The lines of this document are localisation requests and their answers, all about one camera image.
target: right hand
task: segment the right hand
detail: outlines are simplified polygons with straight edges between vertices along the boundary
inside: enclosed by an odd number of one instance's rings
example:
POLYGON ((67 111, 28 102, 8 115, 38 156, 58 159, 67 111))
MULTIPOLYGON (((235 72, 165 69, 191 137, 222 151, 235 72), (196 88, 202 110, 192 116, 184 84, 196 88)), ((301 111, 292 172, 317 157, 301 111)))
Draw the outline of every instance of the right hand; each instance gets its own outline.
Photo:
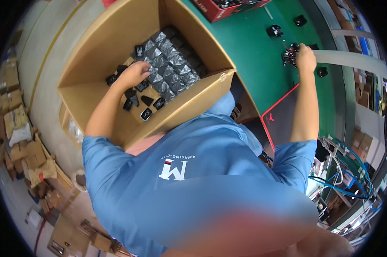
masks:
POLYGON ((149 63, 144 61, 138 61, 131 64, 122 72, 122 74, 112 86, 125 92, 129 88, 132 88, 141 83, 151 74, 148 71, 150 66, 151 65, 149 63))
POLYGON ((299 72, 313 73, 316 68, 316 57, 309 46, 303 43, 299 45, 299 52, 296 54, 296 66, 299 72))

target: pile of boxes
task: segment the pile of boxes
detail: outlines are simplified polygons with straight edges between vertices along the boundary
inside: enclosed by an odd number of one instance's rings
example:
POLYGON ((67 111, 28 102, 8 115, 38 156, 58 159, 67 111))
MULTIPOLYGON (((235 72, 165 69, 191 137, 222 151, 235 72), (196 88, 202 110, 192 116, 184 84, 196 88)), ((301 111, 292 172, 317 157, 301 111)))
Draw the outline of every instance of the pile of boxes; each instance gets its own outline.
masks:
MULTIPOLYGON (((366 161, 366 157, 371 147, 372 137, 368 134, 355 128, 354 137, 352 139, 351 149, 358 155, 363 163, 366 161)), ((353 154, 349 154, 352 159, 356 159, 353 154)))

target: green anti-static mat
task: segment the green anti-static mat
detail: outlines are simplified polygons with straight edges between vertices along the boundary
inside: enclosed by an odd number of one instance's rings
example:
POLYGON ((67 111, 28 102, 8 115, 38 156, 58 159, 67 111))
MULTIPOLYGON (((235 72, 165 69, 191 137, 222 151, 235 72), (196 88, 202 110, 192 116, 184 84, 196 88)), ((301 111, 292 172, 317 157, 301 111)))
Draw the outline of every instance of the green anti-static mat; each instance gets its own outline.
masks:
MULTIPOLYGON (((264 8, 237 13, 231 17, 210 23, 191 2, 182 0, 205 24, 235 63, 260 114, 264 113, 298 82, 297 70, 290 64, 282 65, 281 53, 293 42, 307 45, 318 44, 323 49, 312 21, 299 4, 293 0, 273 0, 267 4, 273 20, 264 8), (293 18, 303 14, 308 20, 303 27, 297 27, 293 18), (271 38, 266 33, 270 25, 279 25, 283 37, 271 38)), ((320 136, 335 134, 335 100, 331 84, 332 74, 324 78, 316 76, 320 108, 320 136)))

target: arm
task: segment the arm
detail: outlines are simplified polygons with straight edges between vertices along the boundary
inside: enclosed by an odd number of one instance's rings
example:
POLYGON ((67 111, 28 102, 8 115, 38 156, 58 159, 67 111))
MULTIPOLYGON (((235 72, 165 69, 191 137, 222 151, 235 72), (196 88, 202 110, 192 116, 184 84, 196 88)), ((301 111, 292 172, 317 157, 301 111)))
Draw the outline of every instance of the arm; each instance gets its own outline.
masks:
POLYGON ((104 136, 109 139, 112 137, 122 95, 150 75, 149 67, 150 64, 139 61, 122 72, 93 111, 85 129, 85 136, 104 136))
POLYGON ((313 51, 301 43, 296 56, 299 73, 299 92, 292 123, 291 142, 317 140, 319 134, 319 107, 316 95, 316 58, 313 51))

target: black packaged item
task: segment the black packaged item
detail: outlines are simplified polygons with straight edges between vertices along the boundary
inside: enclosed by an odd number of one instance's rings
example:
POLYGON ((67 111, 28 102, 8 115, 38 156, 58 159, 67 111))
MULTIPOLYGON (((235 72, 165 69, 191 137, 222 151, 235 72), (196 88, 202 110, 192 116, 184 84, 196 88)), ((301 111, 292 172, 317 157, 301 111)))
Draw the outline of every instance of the black packaged item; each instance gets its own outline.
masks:
POLYGON ((160 56, 162 54, 162 51, 157 49, 156 47, 152 47, 149 50, 145 51, 145 56, 149 59, 153 60, 156 57, 160 56))
POLYGON ((281 37, 284 35, 284 33, 281 31, 281 26, 279 25, 269 26, 269 28, 266 29, 266 33, 270 37, 281 37))
POLYGON ((181 66, 183 64, 186 64, 186 60, 183 59, 179 54, 169 59, 169 63, 173 66, 181 66))
POLYGON ((178 50, 176 50, 174 47, 170 47, 162 52, 162 54, 169 60, 172 57, 175 57, 179 54, 178 50))
POLYGON ((172 43, 169 39, 164 39, 162 41, 160 41, 158 43, 158 48, 161 50, 161 51, 165 51, 166 49, 172 47, 172 43))
POLYGON ((132 108, 132 106, 133 106, 133 103, 132 103, 132 101, 130 100, 130 99, 127 99, 126 101, 125 101, 125 103, 124 103, 124 110, 126 110, 126 111, 130 111, 130 109, 132 108))
POLYGON ((312 50, 319 50, 320 48, 318 47, 318 44, 312 44, 312 45, 308 45, 310 47, 310 49, 312 50))
POLYGON ((171 100, 175 98, 175 93, 168 88, 165 92, 160 93, 160 96, 162 96, 163 99, 165 99, 165 103, 169 103, 171 100))
POLYGON ((151 36, 151 40, 155 43, 158 43, 158 42, 164 40, 165 38, 166 38, 166 35, 162 31, 158 31, 151 36))
POLYGON ((159 68, 159 67, 162 67, 162 66, 166 66, 167 65, 167 60, 165 60, 163 58, 162 55, 156 57, 153 61, 152 61, 152 66, 156 67, 156 68, 159 68))
POLYGON ((133 88, 130 88, 127 91, 125 91, 124 95, 127 99, 129 99, 129 98, 133 97, 134 95, 136 95, 136 90, 134 90, 133 88))
POLYGON ((304 26, 308 21, 305 19, 303 15, 299 15, 298 17, 294 18, 294 23, 298 27, 304 26))
POLYGON ((143 90, 145 90, 147 87, 149 87, 149 82, 144 80, 142 81, 141 83, 139 83, 137 86, 135 86, 136 90, 138 90, 139 92, 142 92, 143 90))
POLYGON ((316 71, 316 74, 318 74, 320 78, 323 78, 328 74, 328 69, 326 67, 318 67, 316 71))
POLYGON ((185 65, 175 67, 175 71, 179 75, 183 76, 185 74, 188 74, 191 71, 191 68, 189 68, 189 66, 185 64, 185 65))
POLYGON ((164 80, 168 83, 168 85, 172 85, 178 81, 181 81, 181 77, 176 73, 172 73, 168 76, 164 76, 164 80))
POLYGON ((146 104, 147 106, 150 106, 152 104, 152 102, 154 101, 154 99, 146 96, 146 95, 143 95, 141 96, 141 101, 146 104))
POLYGON ((118 65, 118 68, 117 68, 117 77, 119 77, 123 72, 124 70, 128 68, 128 65, 118 65))
POLYGON ((201 65, 201 61, 199 60, 199 57, 195 55, 191 55, 190 57, 188 57, 188 59, 186 59, 186 62, 192 69, 195 69, 196 67, 201 65))
POLYGON ((136 107, 139 106, 139 100, 138 100, 138 97, 137 97, 136 95, 130 97, 129 100, 131 100, 132 103, 133 103, 134 105, 136 105, 136 107))
POLYGON ((152 114, 152 111, 149 109, 149 108, 146 108, 146 110, 144 110, 141 114, 141 118, 146 121, 147 119, 149 119, 149 117, 151 116, 152 114))
POLYGON ((184 59, 187 59, 188 57, 190 57, 194 53, 194 51, 190 47, 185 45, 185 46, 179 48, 179 53, 184 59))
POLYGON ((111 76, 109 76, 108 78, 105 79, 106 83, 108 84, 108 86, 111 86, 112 84, 114 84, 114 82, 116 81, 116 79, 118 79, 118 77, 115 75, 115 74, 112 74, 111 76))
POLYGON ((197 75, 195 76, 192 72, 182 77, 182 81, 186 84, 187 88, 194 85, 198 80, 199 80, 199 77, 197 75))
POLYGON ((177 29, 173 26, 163 28, 162 32, 166 35, 167 38, 173 38, 178 33, 177 29))
POLYGON ((168 88, 169 88, 169 85, 168 83, 166 83, 166 81, 160 81, 158 83, 155 83, 153 86, 152 86, 159 94, 165 92, 168 88))
POLYGON ((184 92, 187 89, 185 83, 183 83, 182 81, 178 81, 170 85, 169 87, 177 95, 184 92))
POLYGON ((151 74, 148 76, 148 81, 151 85, 154 85, 155 83, 158 83, 161 80, 163 80, 163 77, 159 74, 151 74))
POLYGON ((170 41, 172 42, 173 47, 175 47, 175 49, 179 49, 184 44, 184 40, 178 35, 171 38, 170 41))
POLYGON ((135 57, 140 58, 143 57, 143 45, 136 45, 135 46, 135 57))
POLYGON ((144 46, 144 51, 148 51, 152 47, 156 46, 155 43, 152 40, 150 40, 150 39, 148 39, 147 41, 143 42, 142 45, 144 46))

